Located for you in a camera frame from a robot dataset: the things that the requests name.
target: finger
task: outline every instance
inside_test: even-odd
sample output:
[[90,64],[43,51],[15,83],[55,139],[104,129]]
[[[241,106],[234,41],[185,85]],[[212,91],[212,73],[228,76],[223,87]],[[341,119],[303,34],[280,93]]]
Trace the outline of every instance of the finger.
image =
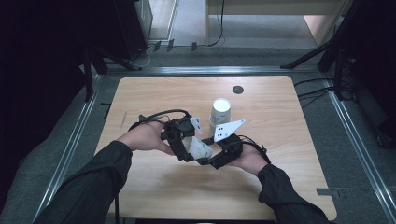
[[163,142],[160,143],[158,150],[160,150],[168,155],[175,156],[175,153],[173,152],[172,148],[170,148],[168,145],[166,145]]
[[156,128],[163,128],[165,125],[163,122],[160,122],[159,120],[155,120],[154,122],[151,122]]

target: aluminum rail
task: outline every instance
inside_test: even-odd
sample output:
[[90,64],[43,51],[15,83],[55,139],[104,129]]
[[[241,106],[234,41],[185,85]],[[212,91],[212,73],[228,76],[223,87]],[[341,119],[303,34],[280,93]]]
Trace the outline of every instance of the aluminum rail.
[[125,74],[127,77],[262,76],[263,73],[318,73],[315,65],[302,65],[292,70],[281,69],[279,66],[153,67],[134,72],[119,67],[110,67],[110,69],[112,74]]
[[[93,88],[95,90],[99,90],[101,82],[102,82],[102,76],[96,75],[93,79]],[[76,126],[64,149],[64,154],[62,155],[58,163],[58,166],[56,167],[56,170],[52,176],[51,181],[49,182],[49,185],[47,186],[44,197],[40,205],[38,206],[37,212],[35,213],[35,217],[32,222],[35,221],[35,219],[38,217],[41,211],[50,203],[56,191],[64,181],[64,176],[66,175],[70,161],[73,158],[74,152],[78,144],[78,140],[81,137],[82,132],[84,131],[88,117],[91,114],[92,107],[93,104],[95,103],[96,97],[97,97],[97,91],[92,95],[90,101],[87,102],[82,108]]]
[[[326,87],[332,86],[330,81],[324,81]],[[385,183],[382,175],[379,173],[378,169],[373,162],[369,151],[361,140],[361,136],[352,122],[349,116],[344,102],[340,102],[332,91],[330,92],[330,98],[335,110],[337,111],[340,120],[343,122],[344,128],[349,136],[349,139],[355,149],[356,155],[358,156],[361,166],[373,187],[373,190],[381,204],[385,215],[388,218],[389,223],[396,223],[396,205],[393,196]]]

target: small black circle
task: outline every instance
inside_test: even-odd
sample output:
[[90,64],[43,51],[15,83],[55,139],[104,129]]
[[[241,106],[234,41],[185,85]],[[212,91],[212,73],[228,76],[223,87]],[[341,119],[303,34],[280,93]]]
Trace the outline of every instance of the small black circle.
[[242,92],[244,92],[244,88],[241,86],[234,86],[233,87],[233,93],[235,94],[241,94]]

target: white object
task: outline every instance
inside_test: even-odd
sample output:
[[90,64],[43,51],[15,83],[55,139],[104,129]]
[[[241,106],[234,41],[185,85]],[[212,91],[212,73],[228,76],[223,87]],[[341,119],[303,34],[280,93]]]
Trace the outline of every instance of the white object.
[[209,117],[209,137],[213,137],[215,135],[216,124],[213,123],[212,116]]
[[186,137],[182,142],[195,160],[212,157],[213,149],[195,136]]
[[231,134],[233,134],[239,127],[241,127],[245,123],[244,119],[240,119],[237,121],[233,121],[230,123],[216,125],[214,141],[218,142],[223,140],[224,138],[228,138]]
[[216,99],[213,102],[212,114],[210,116],[214,124],[228,123],[231,120],[231,103],[224,98]]
[[200,125],[200,118],[192,117],[190,118],[192,126],[194,126],[195,131],[198,132],[198,134],[203,134],[201,130],[201,125]]

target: white triangular part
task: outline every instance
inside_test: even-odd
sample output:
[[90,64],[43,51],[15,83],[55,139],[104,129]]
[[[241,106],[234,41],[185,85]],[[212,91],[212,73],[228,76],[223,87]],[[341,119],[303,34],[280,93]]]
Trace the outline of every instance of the white triangular part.
[[190,122],[191,122],[192,126],[194,126],[195,131],[197,131],[198,134],[203,134],[203,132],[201,130],[201,125],[200,125],[200,118],[192,117],[192,118],[190,118]]
[[214,141],[218,142],[218,141],[223,140],[224,138],[228,138],[231,134],[233,134],[244,123],[245,123],[245,120],[244,119],[240,119],[240,120],[237,120],[237,121],[216,125]]

